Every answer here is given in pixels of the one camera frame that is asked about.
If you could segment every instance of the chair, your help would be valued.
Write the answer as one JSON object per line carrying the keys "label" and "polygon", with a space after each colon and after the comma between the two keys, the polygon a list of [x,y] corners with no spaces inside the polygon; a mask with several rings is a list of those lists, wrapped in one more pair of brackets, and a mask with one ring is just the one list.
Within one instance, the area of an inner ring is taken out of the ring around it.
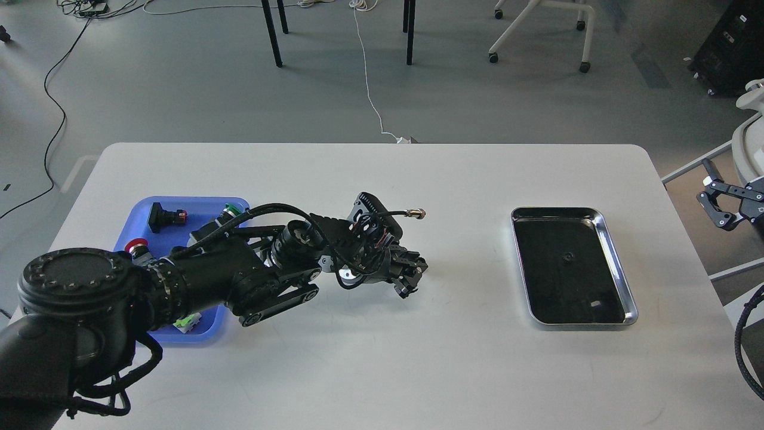
{"label": "chair", "polygon": [[[494,17],[496,19],[501,19],[503,17],[501,6],[505,1],[506,0],[499,0],[499,2],[496,4],[496,7],[494,8]],[[512,21],[512,24],[510,24],[510,26],[501,36],[499,36],[499,38],[496,40],[496,43],[490,47],[488,50],[488,60],[491,63],[496,63],[499,60],[499,55],[496,53],[496,51],[501,47],[504,41],[507,40],[510,34],[515,31],[517,26],[520,25],[520,23],[528,17],[528,14],[537,6],[572,9],[578,11],[578,22],[576,23],[576,30],[583,31],[586,29],[586,36],[584,37],[584,55],[581,57],[581,66],[578,68],[578,70],[582,73],[587,73],[591,68],[591,64],[589,63],[589,51],[591,50],[591,37],[594,33],[594,19],[596,18],[596,14],[594,13],[594,8],[592,8],[590,5],[587,5],[585,2],[586,0],[580,0],[580,2],[578,2],[578,0],[573,0],[573,2],[561,2],[558,0],[529,0],[528,5],[523,9],[522,12],[520,12],[520,15],[517,15],[517,18],[515,18],[515,20]]]}

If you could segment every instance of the black table leg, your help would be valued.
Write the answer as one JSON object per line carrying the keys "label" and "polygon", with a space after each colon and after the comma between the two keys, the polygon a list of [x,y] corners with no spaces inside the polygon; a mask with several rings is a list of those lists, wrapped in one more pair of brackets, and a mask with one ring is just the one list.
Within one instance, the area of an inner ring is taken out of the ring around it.
{"label": "black table leg", "polygon": [[274,50],[274,60],[276,67],[281,67],[281,52],[279,52],[279,42],[276,40],[276,29],[274,28],[274,17],[270,14],[270,4],[268,0],[262,0],[263,14],[265,14],[265,25],[268,26],[268,36],[270,37],[270,47]]}
{"label": "black table leg", "polygon": [[289,28],[287,27],[287,14],[284,13],[284,1],[276,0],[276,4],[279,7],[279,18],[281,18],[281,31],[284,34],[289,34]]}
{"label": "black table leg", "polygon": [[409,30],[409,0],[403,0],[403,33]]}
{"label": "black table leg", "polygon": [[414,51],[414,11],[416,10],[416,0],[404,0],[406,3],[409,4],[409,20],[408,20],[408,31],[409,34],[409,43],[408,47],[406,48],[406,64],[409,66],[411,65],[411,58],[413,57],[413,51]]}

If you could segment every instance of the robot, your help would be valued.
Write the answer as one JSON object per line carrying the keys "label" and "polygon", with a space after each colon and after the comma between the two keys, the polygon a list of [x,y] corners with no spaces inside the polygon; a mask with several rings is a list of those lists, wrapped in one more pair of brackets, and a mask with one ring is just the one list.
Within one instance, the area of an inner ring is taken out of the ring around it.
{"label": "robot", "polygon": [[[269,213],[301,219],[241,226]],[[287,204],[243,213],[227,206],[159,259],[93,248],[37,257],[19,281],[24,317],[0,331],[0,428],[52,428],[64,411],[126,415],[125,390],[162,359],[151,331],[212,306],[224,304],[248,327],[315,297],[321,272],[342,288],[386,282],[408,297],[428,266],[400,245],[394,216],[422,219],[425,211],[388,211],[365,192],[347,219]],[[151,358],[120,375],[136,342]]]}

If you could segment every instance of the floor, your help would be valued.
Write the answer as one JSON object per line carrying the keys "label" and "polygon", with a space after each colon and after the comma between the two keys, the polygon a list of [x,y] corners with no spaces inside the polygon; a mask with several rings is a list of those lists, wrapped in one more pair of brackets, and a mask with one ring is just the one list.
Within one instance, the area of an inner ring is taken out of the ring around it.
{"label": "floor", "polygon": [[[112,9],[123,4],[108,3]],[[651,3],[590,2],[597,27],[592,68],[583,74],[583,34],[574,29],[574,12],[534,11],[499,50],[500,61],[489,64],[489,46],[525,2],[506,3],[498,21],[493,0],[420,0],[414,65],[407,66],[402,2],[379,0],[356,15],[384,131],[423,143],[633,144],[667,174],[728,140],[753,113],[736,109],[735,99],[709,97],[686,69],[730,0]],[[146,9],[226,4],[154,0]],[[278,33],[281,69],[274,66],[259,8],[161,16],[137,10],[91,23],[50,78],[50,93],[67,114],[49,156],[57,186],[0,220],[0,307],[15,308],[21,269],[48,250],[111,143],[395,142],[380,133],[369,105],[364,55],[347,2],[288,7],[286,15],[291,32]],[[46,97],[43,79],[85,22],[63,15],[50,0],[11,0],[0,2],[0,24],[14,39],[0,46],[5,212],[49,186],[43,156],[61,113]],[[717,162],[725,178],[737,182],[730,158]],[[762,256],[764,246],[750,226],[733,232],[711,226],[694,199],[703,176],[694,171],[667,189],[709,273]],[[714,287],[726,304],[762,275],[755,271]]]}

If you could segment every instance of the stainless steel tray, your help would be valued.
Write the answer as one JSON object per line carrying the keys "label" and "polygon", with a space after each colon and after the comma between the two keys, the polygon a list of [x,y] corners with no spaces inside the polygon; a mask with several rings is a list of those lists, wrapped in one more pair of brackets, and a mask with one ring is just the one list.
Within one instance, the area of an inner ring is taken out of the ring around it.
{"label": "stainless steel tray", "polygon": [[601,213],[587,207],[519,207],[512,225],[536,321],[558,327],[634,324],[636,304]]}

